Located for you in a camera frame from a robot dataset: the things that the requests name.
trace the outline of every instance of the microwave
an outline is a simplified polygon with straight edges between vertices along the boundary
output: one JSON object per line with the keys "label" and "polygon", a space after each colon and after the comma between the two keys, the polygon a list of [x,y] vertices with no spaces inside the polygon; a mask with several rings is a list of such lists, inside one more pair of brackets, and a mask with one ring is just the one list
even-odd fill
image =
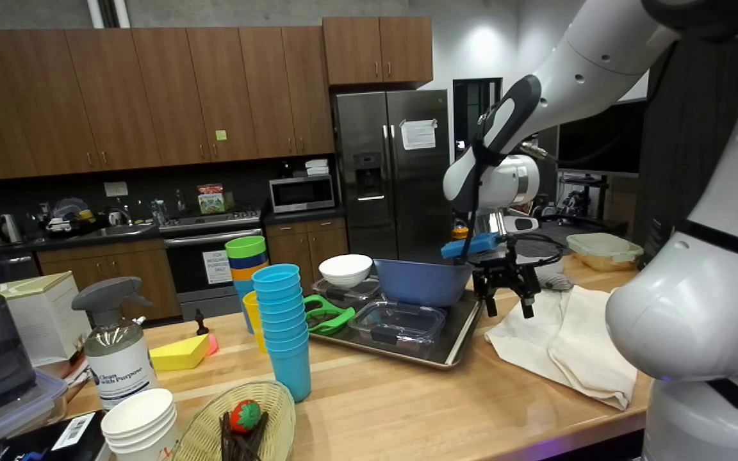
{"label": "microwave", "polygon": [[301,214],[336,209],[331,175],[268,180],[272,214]]}

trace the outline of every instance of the sink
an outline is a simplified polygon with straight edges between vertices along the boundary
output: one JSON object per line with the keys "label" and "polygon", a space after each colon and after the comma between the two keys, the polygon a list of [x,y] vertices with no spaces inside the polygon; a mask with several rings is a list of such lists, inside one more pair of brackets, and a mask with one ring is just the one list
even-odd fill
{"label": "sink", "polygon": [[156,226],[115,226],[115,229],[100,229],[85,237],[76,237],[76,241],[98,241],[98,239],[132,239],[156,232]]}

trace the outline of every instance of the kettle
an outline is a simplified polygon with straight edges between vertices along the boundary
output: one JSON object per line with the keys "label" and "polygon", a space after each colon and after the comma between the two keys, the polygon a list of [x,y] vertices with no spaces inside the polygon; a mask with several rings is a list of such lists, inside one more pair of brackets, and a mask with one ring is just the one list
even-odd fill
{"label": "kettle", "polygon": [[9,214],[0,215],[0,239],[13,247],[19,243],[19,232]]}

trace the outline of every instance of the table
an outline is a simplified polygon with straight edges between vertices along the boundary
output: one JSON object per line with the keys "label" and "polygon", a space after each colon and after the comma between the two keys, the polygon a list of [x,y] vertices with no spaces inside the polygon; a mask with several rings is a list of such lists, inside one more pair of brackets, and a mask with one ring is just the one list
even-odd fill
{"label": "table", "polygon": [[[566,260],[566,275],[591,289],[611,289],[633,271],[591,271]],[[315,343],[311,395],[296,404],[291,458],[545,458],[643,427],[651,380],[641,375],[628,410],[618,413],[566,387],[496,358],[484,330],[518,303],[496,292],[496,319],[482,319],[468,357],[454,371],[424,370],[354,348]],[[158,375],[177,395],[178,426],[227,387],[272,380],[244,315],[206,319],[219,351],[192,371]],[[147,328],[147,346],[195,335],[195,324]],[[86,385],[69,416],[94,410]]]}

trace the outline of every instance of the stainless steel refrigerator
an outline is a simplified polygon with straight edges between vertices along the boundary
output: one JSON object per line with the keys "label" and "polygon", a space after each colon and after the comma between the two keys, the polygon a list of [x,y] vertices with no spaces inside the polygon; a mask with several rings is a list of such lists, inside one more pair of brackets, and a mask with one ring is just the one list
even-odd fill
{"label": "stainless steel refrigerator", "polygon": [[454,214],[445,91],[333,98],[349,251],[438,262]]}

